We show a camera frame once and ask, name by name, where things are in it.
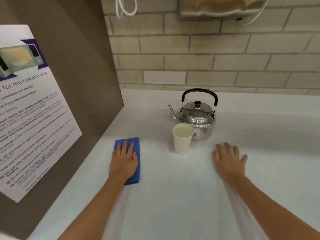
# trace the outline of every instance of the folded blue towel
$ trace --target folded blue towel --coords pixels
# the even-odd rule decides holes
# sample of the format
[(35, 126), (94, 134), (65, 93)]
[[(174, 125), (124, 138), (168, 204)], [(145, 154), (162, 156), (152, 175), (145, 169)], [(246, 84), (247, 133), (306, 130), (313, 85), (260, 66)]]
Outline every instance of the folded blue towel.
[(129, 184), (136, 184), (140, 181), (140, 144), (139, 144), (139, 137), (134, 137), (134, 138), (129, 138), (129, 139), (123, 139), (123, 140), (116, 140), (114, 143), (114, 149), (117, 149), (118, 144), (122, 145), (123, 143), (127, 141), (127, 151), (129, 149), (129, 146), (132, 142), (134, 142), (134, 148), (133, 152), (135, 152), (138, 155), (138, 167), (135, 173), (131, 178), (129, 178), (124, 185), (129, 185)]

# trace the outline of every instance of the brown panel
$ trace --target brown panel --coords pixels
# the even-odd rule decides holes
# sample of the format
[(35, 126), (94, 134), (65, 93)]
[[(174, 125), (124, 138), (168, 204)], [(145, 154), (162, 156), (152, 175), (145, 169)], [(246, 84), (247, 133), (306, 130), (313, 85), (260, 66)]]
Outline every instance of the brown panel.
[(83, 133), (19, 203), (0, 194), (0, 231), (26, 239), (123, 103), (100, 0), (0, 0), (0, 24), (29, 25)]

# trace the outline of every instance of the kettle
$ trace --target kettle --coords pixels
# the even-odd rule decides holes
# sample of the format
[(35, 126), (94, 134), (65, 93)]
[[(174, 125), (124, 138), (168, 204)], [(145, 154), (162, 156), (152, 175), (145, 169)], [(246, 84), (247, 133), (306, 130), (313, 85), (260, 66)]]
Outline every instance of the kettle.
[[(209, 105), (200, 101), (187, 103), (183, 106), (185, 96), (190, 92), (205, 92), (211, 94), (214, 97), (214, 111), (212, 111), (212, 108)], [(177, 115), (175, 115), (172, 106), (170, 104), (168, 105), (172, 116), (176, 120), (176, 123), (191, 125), (194, 129), (194, 134), (192, 137), (192, 140), (194, 141), (202, 141), (209, 138), (212, 135), (214, 123), (216, 121), (215, 107), (218, 104), (218, 96), (214, 92), (207, 89), (192, 88), (182, 94), (181, 101), (182, 105)]]

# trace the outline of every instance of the person's right arm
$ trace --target person's right arm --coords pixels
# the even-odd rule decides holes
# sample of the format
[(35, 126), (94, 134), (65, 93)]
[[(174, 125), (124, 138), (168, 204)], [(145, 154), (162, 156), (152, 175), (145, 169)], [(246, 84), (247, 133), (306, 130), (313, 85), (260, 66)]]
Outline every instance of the person's right arm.
[(217, 173), (249, 208), (270, 240), (320, 240), (320, 233), (259, 190), (246, 176), (248, 156), (240, 160), (238, 147), (217, 144), (213, 161)]

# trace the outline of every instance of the black kettle handle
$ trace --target black kettle handle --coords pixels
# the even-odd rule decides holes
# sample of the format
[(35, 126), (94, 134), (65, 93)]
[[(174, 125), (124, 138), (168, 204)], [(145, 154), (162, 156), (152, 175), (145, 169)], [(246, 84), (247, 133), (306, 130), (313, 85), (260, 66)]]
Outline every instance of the black kettle handle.
[(181, 99), (182, 103), (184, 102), (184, 98), (185, 98), (186, 94), (190, 93), (190, 92), (205, 92), (205, 93), (209, 93), (214, 97), (214, 106), (217, 106), (217, 104), (218, 104), (218, 96), (214, 92), (212, 92), (212, 91), (210, 91), (208, 89), (204, 89), (204, 88), (191, 88), (191, 89), (188, 89), (187, 91), (185, 91), (182, 94), (182, 99)]

